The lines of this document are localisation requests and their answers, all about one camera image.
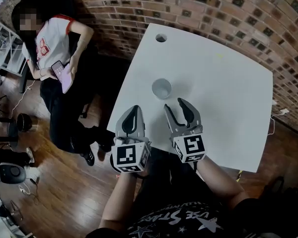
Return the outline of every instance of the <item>table hole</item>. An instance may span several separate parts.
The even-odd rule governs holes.
[[[155,39],[158,42],[165,42],[167,40],[167,36],[165,34],[157,34]]]

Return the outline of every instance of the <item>white cup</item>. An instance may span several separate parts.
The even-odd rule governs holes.
[[[157,79],[154,83],[152,83],[152,92],[153,94],[161,100],[165,100],[171,94],[172,85],[171,83],[164,79],[160,78]]]

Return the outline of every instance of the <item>hardwood floor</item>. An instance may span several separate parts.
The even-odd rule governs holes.
[[[22,97],[18,84],[19,78],[9,76],[0,86],[0,96],[7,94],[10,111]],[[13,113],[14,117],[25,112],[40,118],[36,132],[19,133],[17,147],[17,151],[31,147],[34,152],[37,167],[31,168],[29,178],[39,178],[39,203],[36,205],[33,196],[23,195],[18,185],[0,183],[0,197],[7,207],[10,200],[16,203],[23,214],[23,220],[18,223],[37,238],[82,238],[98,227],[117,181],[116,172],[110,166],[109,155],[103,162],[96,158],[95,166],[89,167],[79,155],[66,153],[53,145],[49,139],[49,112],[40,97],[39,86],[40,81],[36,81]],[[87,119],[81,121],[85,126],[93,126],[99,124],[101,117],[106,123],[109,116],[108,111],[102,113],[100,99],[95,97]],[[97,153],[96,143],[92,150]],[[238,170],[225,170],[236,178]],[[285,187],[298,186],[298,135],[276,123],[275,133],[267,138],[258,172],[243,172],[240,183],[252,197],[259,197],[264,186],[278,176],[284,176]],[[35,193],[35,185],[28,179],[25,183]]]

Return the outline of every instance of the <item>hand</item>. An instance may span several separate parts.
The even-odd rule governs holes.
[[[76,55],[73,55],[70,60],[69,72],[72,74],[73,78],[75,77],[75,74],[77,72],[78,60],[79,57],[77,57]]]
[[[58,78],[55,76],[55,73],[54,71],[51,69],[51,67],[48,67],[48,68],[44,68],[44,69],[41,69],[41,73],[40,73],[41,76],[48,76],[52,79],[56,79],[58,80]]]

